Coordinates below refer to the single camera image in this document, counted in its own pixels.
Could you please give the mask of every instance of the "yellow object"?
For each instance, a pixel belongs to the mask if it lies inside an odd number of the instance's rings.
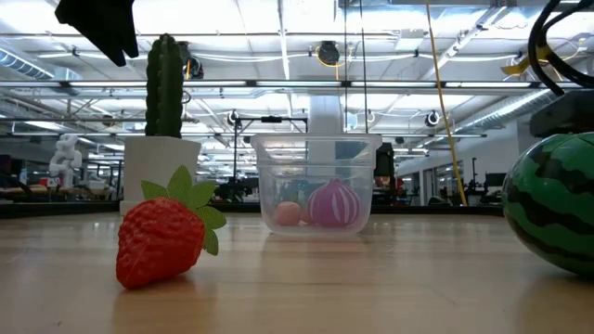
[[[431,36],[431,49],[433,52],[433,65],[435,66],[435,80],[437,81],[437,92],[439,93],[439,104],[442,109],[442,115],[444,117],[445,131],[447,132],[447,141],[449,143],[449,149],[452,152],[452,163],[454,164],[454,174],[456,175],[456,181],[458,183],[458,192],[460,193],[460,199],[462,204],[468,206],[466,202],[466,196],[464,195],[464,186],[462,179],[460,178],[460,171],[458,170],[458,158],[456,158],[456,149],[454,148],[454,139],[449,129],[449,120],[446,114],[446,105],[444,104],[444,92],[442,92],[441,79],[439,77],[439,66],[437,66],[437,53],[435,51],[435,37],[433,36],[433,28],[431,24],[431,11],[429,9],[429,1],[425,0],[425,8],[427,9],[427,21],[429,22],[429,35]]]
[[[320,64],[322,64],[322,65],[324,65],[324,66],[326,66],[326,67],[333,67],[333,68],[335,68],[335,69],[336,69],[336,80],[339,80],[339,75],[338,75],[338,68],[340,68],[340,67],[344,66],[344,64],[346,64],[346,63],[347,63],[347,59],[345,59],[345,60],[344,60],[344,62],[343,62],[342,64],[329,65],[329,64],[327,64],[327,63],[323,62],[323,61],[322,61],[322,59],[320,59],[320,58],[319,58],[319,54],[318,54],[318,52],[319,52],[319,46],[318,46],[318,47],[316,47],[316,59],[317,59],[317,61],[319,61],[319,63],[320,63]],[[353,49],[352,49],[352,48],[350,48],[350,49],[349,49],[349,58],[350,58],[352,55],[353,55]]]

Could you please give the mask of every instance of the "white robot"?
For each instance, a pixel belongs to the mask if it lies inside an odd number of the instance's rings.
[[[63,175],[62,188],[70,189],[72,187],[72,178],[74,168],[80,168],[83,165],[83,155],[80,151],[74,149],[78,142],[76,135],[61,135],[56,143],[56,153],[49,162],[49,175],[52,177]]]

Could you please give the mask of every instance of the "strawberry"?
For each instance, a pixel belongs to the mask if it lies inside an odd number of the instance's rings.
[[[226,224],[225,216],[206,206],[214,182],[192,185],[181,166],[167,188],[142,181],[145,201],[124,217],[118,232],[116,277],[127,289],[185,273],[206,250],[218,254],[214,229]]]
[[[181,202],[146,200],[123,218],[116,276],[127,289],[182,274],[196,264],[204,223]]]

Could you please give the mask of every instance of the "potted plant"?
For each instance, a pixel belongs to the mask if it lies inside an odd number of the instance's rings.
[[[200,153],[200,143],[181,139],[183,60],[169,34],[153,43],[147,77],[146,136],[125,140],[121,215],[144,200],[142,180],[167,184],[181,165],[194,177]]]

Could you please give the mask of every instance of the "cactus pot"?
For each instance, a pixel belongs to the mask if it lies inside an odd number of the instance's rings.
[[[123,200],[120,214],[144,200],[141,180],[167,186],[171,175],[181,165],[196,172],[200,143],[168,136],[139,136],[125,140]]]

